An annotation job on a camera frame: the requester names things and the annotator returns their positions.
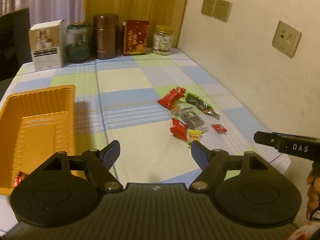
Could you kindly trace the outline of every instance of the green glass jar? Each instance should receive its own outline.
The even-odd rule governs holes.
[[[74,22],[67,27],[66,54],[70,62],[80,63],[88,60],[91,54],[90,24]]]

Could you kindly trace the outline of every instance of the red candy wrapper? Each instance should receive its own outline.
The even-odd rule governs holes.
[[[212,124],[211,125],[213,129],[215,129],[217,131],[217,133],[225,133],[227,132],[227,129],[224,128],[221,124],[217,123],[217,124]]]
[[[318,230],[320,230],[320,223],[319,221],[309,221],[306,225],[302,228],[298,228],[294,233],[291,233],[287,236],[284,240],[308,240],[312,236],[312,239],[319,239]]]
[[[188,126],[183,122],[180,122],[178,119],[171,118],[173,127],[170,128],[170,131],[181,140],[187,140],[187,130]]]
[[[14,177],[13,187],[17,187],[27,176],[28,174],[19,171],[17,175]]]
[[[166,94],[163,98],[158,100],[158,103],[161,104],[161,106],[164,106],[165,108],[171,110],[174,107],[174,104],[180,99],[184,97],[184,94],[186,93],[185,88],[176,87],[175,89],[172,89],[168,94]]]

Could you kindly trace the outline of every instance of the hand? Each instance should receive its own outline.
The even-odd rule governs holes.
[[[313,172],[310,171],[307,178],[307,184],[310,185],[308,189],[307,220],[309,220],[311,212],[319,206],[320,178],[317,178],[313,183],[314,179]]]

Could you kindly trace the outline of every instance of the wall plate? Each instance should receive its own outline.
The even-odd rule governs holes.
[[[203,0],[201,13],[212,17],[215,3],[216,0]]]
[[[224,0],[217,0],[214,8],[213,17],[224,22],[228,21],[232,3]]]
[[[279,21],[272,46],[292,58],[299,45],[301,35],[301,31]]]

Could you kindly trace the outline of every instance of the plastic jar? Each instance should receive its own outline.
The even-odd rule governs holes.
[[[90,57],[91,30],[90,24],[75,22],[68,25],[66,54],[70,62],[80,63]]]
[[[171,26],[156,25],[153,34],[152,52],[158,55],[169,55],[173,43],[173,32]]]

